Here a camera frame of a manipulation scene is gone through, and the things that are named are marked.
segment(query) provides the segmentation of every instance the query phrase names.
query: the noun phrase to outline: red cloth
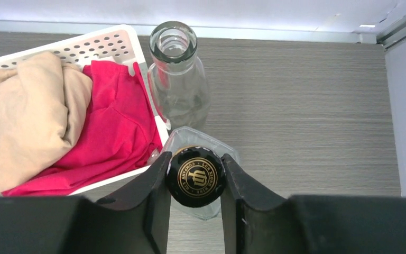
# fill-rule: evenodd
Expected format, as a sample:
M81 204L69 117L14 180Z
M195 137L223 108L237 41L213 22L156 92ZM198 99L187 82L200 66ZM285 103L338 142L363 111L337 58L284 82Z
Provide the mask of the red cloth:
M161 140L137 63L127 66L92 61L83 73L93 94L77 145L50 168L3 193L67 195L89 184L145 166Z

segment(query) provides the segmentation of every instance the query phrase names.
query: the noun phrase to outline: fabric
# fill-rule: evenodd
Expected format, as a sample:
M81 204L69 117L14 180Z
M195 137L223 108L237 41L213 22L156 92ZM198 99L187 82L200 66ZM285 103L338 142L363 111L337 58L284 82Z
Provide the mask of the fabric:
M83 72L93 95L77 145L52 167L4 195L67 195L95 182L145 166L162 148L138 65L92 61Z
M0 70L0 192L29 180L78 141L93 84L44 52Z

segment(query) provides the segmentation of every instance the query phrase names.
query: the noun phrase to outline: beige cloth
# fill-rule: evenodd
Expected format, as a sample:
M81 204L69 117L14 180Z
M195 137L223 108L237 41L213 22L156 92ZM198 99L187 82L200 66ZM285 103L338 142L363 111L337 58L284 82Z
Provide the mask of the beige cloth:
M76 143L93 83L49 52L0 70L0 192L48 168Z

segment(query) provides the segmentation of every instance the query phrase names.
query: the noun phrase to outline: bottle mouth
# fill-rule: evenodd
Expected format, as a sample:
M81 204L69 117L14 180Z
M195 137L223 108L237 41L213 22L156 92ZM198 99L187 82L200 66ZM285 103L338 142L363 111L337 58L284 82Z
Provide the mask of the bottle mouth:
M179 63L193 56L197 37L186 24L167 21L157 26L150 35L150 51L160 61Z

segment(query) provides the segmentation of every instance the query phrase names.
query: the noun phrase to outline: gold logo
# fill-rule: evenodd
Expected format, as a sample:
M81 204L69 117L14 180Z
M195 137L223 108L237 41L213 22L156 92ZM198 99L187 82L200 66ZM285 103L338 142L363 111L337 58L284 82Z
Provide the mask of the gold logo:
M205 197L215 188L217 171L205 158L193 158L178 170L180 189L191 197Z

